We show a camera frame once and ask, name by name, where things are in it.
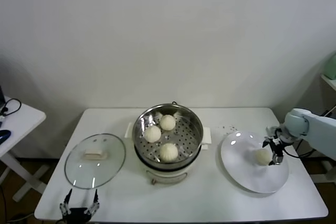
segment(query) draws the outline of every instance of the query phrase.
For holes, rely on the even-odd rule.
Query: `robotic claw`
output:
[[[94,199],[92,205],[87,207],[80,207],[80,208],[69,208],[69,200],[72,193],[72,189],[65,197],[64,202],[59,204],[59,209],[62,212],[62,221],[66,224],[84,224],[87,223],[92,216],[97,212],[99,209],[99,202],[98,202],[98,193],[94,194]]]
[[[312,114],[308,110],[293,109],[287,113],[280,126],[267,129],[263,147],[268,144],[273,152],[269,165],[280,165],[285,147],[298,140],[306,140],[310,146],[336,160],[336,120]]]

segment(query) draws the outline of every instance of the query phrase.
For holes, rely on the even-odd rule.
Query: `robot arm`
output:
[[[282,151],[297,140],[306,140],[311,147],[336,160],[336,120],[312,114],[308,110],[293,109],[285,122],[271,127],[264,146],[270,144],[273,164],[282,162]]]

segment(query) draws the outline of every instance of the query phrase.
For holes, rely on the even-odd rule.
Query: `glass lid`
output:
[[[110,181],[121,169],[126,150],[123,141],[112,134],[90,136],[69,153],[65,176],[75,187],[92,189]]]

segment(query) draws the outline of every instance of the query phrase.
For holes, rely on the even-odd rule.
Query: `black cable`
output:
[[[303,158],[303,157],[309,157],[311,154],[313,154],[316,150],[311,150],[307,153],[304,153],[302,155],[299,155],[299,156],[294,156],[292,154],[289,154],[286,149],[284,148],[283,151],[288,155],[288,156],[291,156],[291,157],[295,157],[295,158]]]
[[[0,190],[1,190],[2,197],[4,199],[4,205],[5,205],[5,223],[6,223],[7,222],[7,204],[6,204],[6,198],[5,198],[5,194],[4,194],[4,190],[3,190],[2,186],[0,186]]]
[[[302,142],[303,142],[303,139],[301,139],[300,142],[299,142],[299,144],[298,144],[298,146],[296,146],[296,148],[295,148],[296,152],[298,151],[298,149],[299,149],[299,147],[300,147],[300,145],[301,145]]]
[[[19,107],[18,107],[16,110],[14,110],[14,111],[12,111],[12,112],[6,114],[5,112],[8,111],[7,105],[8,105],[9,102],[11,102],[11,101],[17,101],[17,102],[19,103]],[[21,109],[21,106],[22,106],[22,103],[21,103],[21,101],[20,101],[19,99],[11,98],[11,99],[9,99],[9,100],[5,103],[4,107],[1,109],[0,114],[2,114],[3,116],[8,116],[8,115],[14,114],[14,113],[17,112],[19,109]]]

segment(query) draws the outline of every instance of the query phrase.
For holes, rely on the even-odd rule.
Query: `steamed bun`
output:
[[[272,160],[269,151],[264,148],[256,150],[255,155],[259,165],[267,166]]]
[[[149,143],[154,143],[161,137],[161,130],[159,127],[153,125],[149,126],[143,133],[145,139]]]
[[[167,143],[160,148],[160,157],[165,162],[171,162],[178,157],[178,149],[174,144]]]
[[[175,118],[172,115],[164,115],[160,119],[160,126],[165,131],[171,131],[176,126]]]

